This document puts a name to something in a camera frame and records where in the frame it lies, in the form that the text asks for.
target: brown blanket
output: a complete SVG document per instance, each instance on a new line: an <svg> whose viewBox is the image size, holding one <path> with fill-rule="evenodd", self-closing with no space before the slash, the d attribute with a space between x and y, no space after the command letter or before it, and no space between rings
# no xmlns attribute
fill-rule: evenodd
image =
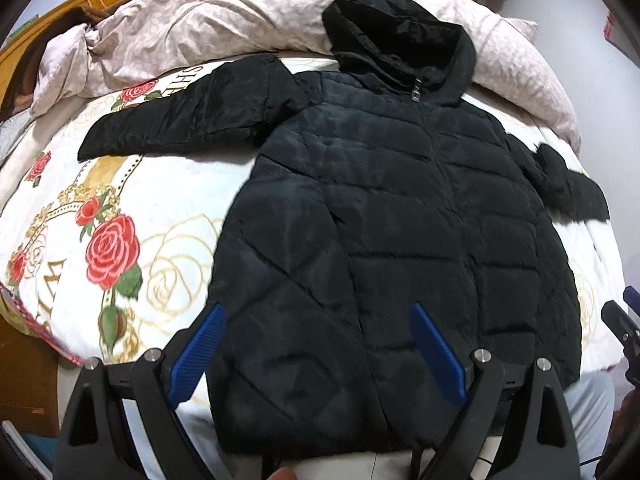
<svg viewBox="0 0 640 480"><path fill-rule="evenodd" d="M95 26L111 16L120 6L130 1L120 0L105 9L97 9L91 6L75 7L49 23L27 47L15 67L2 104L0 104L0 122L26 110L33 103L33 91L36 88L38 67L49 40L81 23L89 23Z"/></svg>

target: metal screw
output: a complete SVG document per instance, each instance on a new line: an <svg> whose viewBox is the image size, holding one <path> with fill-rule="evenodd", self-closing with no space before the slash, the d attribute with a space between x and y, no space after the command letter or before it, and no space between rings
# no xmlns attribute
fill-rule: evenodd
<svg viewBox="0 0 640 480"><path fill-rule="evenodd" d="M100 359L98 359L97 357L89 357L84 362L84 367L87 370L95 370L98 367L99 364L100 364Z"/></svg>
<svg viewBox="0 0 640 480"><path fill-rule="evenodd" d="M145 352L145 359L151 363L158 361L160 356L162 355L162 351L159 348L150 348Z"/></svg>
<svg viewBox="0 0 640 480"><path fill-rule="evenodd" d="M481 363L488 363L491 360L491 352L484 348L479 348L474 352L474 357Z"/></svg>
<svg viewBox="0 0 640 480"><path fill-rule="evenodd" d="M551 363L549 362L549 359L546 359L544 357L541 357L536 361L536 366L538 366L538 368L540 368L543 372L551 370Z"/></svg>

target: jacket sleeve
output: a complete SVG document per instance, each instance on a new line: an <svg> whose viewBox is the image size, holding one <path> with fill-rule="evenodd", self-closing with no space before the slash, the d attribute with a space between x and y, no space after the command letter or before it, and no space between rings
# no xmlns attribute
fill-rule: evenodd
<svg viewBox="0 0 640 480"><path fill-rule="evenodd" d="M544 205L574 221L608 220L609 207L600 186L567 168L564 158L548 144L532 153L517 137L507 134L507 144L523 174Z"/></svg>
<svg viewBox="0 0 640 480"><path fill-rule="evenodd" d="M276 57L250 56L168 97L101 117L84 138L78 161L259 146L277 124L308 105L305 91Z"/></svg>

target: wooden headboard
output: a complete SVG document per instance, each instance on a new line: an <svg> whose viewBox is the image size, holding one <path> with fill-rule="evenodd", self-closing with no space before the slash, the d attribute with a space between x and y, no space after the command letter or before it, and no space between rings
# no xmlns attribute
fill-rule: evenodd
<svg viewBox="0 0 640 480"><path fill-rule="evenodd" d="M9 81L14 74L14 70L22 54L25 53L31 42L37 38L38 34L41 33L47 25L75 7L89 5L97 9L104 9L119 1L120 0L67 0L55 9L50 10L44 16L33 20L20 30L20 32L11 38L7 45L0 50L0 103L4 99Z"/></svg>

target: black puffer jacket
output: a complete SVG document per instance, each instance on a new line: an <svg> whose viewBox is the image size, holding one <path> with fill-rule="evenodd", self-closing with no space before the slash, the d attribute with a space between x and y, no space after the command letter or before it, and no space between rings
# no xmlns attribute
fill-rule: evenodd
<svg viewBox="0 0 640 480"><path fill-rule="evenodd" d="M547 356L578 377L574 277L544 206L605 219L600 189L461 100L475 53L458 25L409 0L336 0L323 18L341 72L225 64L101 118L79 152L260 146L209 289L228 312L207 379L230 452L439 442L456 409L412 343L415 301L460 356Z"/></svg>

